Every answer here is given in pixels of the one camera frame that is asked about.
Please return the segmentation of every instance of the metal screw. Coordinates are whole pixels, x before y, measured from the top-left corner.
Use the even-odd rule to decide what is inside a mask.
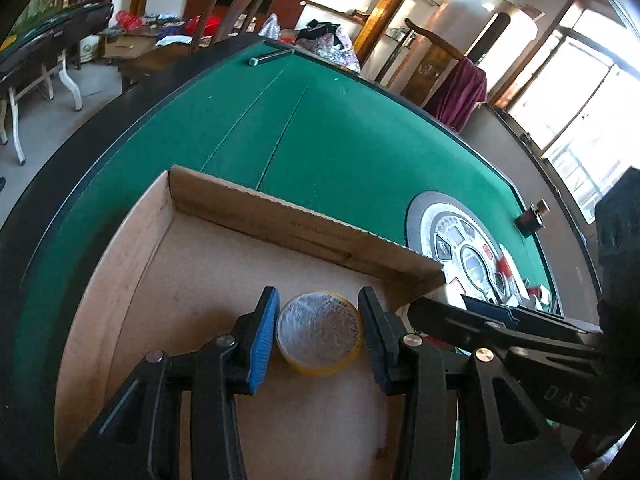
[[[494,360],[494,353],[488,348],[479,348],[476,350],[476,358],[483,363],[488,363]]]
[[[422,344],[422,338],[417,334],[407,334],[402,338],[402,342],[406,346],[417,347]]]
[[[509,348],[509,352],[520,357],[527,357],[529,355],[529,351],[526,348],[521,348],[519,346],[512,346],[511,348]]]
[[[229,348],[236,344],[236,338],[233,334],[223,334],[219,335],[216,339],[216,344],[221,346],[222,348]]]
[[[159,363],[164,359],[164,352],[162,350],[152,350],[145,354],[145,361],[147,363]]]

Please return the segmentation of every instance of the cardboard box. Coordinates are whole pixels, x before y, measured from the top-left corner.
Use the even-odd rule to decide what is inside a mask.
[[[357,305],[359,290],[373,286],[396,309],[443,285],[440,269],[343,222],[172,168],[124,219],[78,307],[56,391],[59,463],[147,351],[201,348],[253,311],[265,286],[279,290],[281,307],[313,290]],[[389,478],[402,399],[380,392],[364,349],[346,370],[313,378],[274,346],[263,386],[236,402],[249,478]]]
[[[142,56],[156,47],[158,39],[153,36],[119,36],[104,44],[104,57],[132,59]]]

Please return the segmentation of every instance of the red plastic bag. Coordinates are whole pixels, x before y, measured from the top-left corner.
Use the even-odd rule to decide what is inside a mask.
[[[129,14],[124,10],[119,10],[118,12],[116,12],[116,21],[127,32],[142,27],[143,23],[142,18],[140,18],[139,16],[134,16],[133,14]]]
[[[196,32],[196,27],[198,26],[198,22],[200,21],[200,17],[196,16],[195,18],[191,18],[187,24],[184,26],[184,30],[187,32],[187,34],[189,34],[190,36],[193,36],[194,33]],[[222,22],[221,18],[216,18],[211,16],[208,20],[207,20],[207,26],[204,28],[204,33],[202,34],[203,36],[213,36],[216,31],[218,30],[218,26],[220,25],[220,23]]]

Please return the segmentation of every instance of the purple towel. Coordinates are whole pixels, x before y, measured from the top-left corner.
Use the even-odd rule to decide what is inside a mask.
[[[476,104],[485,101],[486,74],[469,58],[463,57],[424,105],[424,110],[460,132]]]

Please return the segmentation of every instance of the white metal leg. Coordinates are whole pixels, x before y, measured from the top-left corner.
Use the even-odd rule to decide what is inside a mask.
[[[20,161],[20,165],[23,166],[25,162],[24,152],[22,151],[22,146],[20,145],[20,135],[18,132],[18,101],[15,99],[15,88],[9,88],[9,103],[11,104],[11,115],[12,120],[14,122],[14,146],[15,152],[18,154],[18,160]]]
[[[80,89],[78,88],[76,82],[69,77],[68,73],[66,73],[66,52],[64,50],[58,57],[58,62],[62,63],[62,68],[60,69],[60,81],[62,81],[62,84],[66,86],[66,88],[73,94],[76,110],[82,110],[82,97],[80,95]]]
[[[53,101],[53,83],[51,81],[51,75],[49,74],[49,70],[44,65],[41,65],[42,68],[42,80],[44,81],[44,86],[47,89],[47,97],[49,101]]]
[[[3,146],[9,141],[4,129],[4,119],[6,117],[6,99],[0,99],[0,144]]]

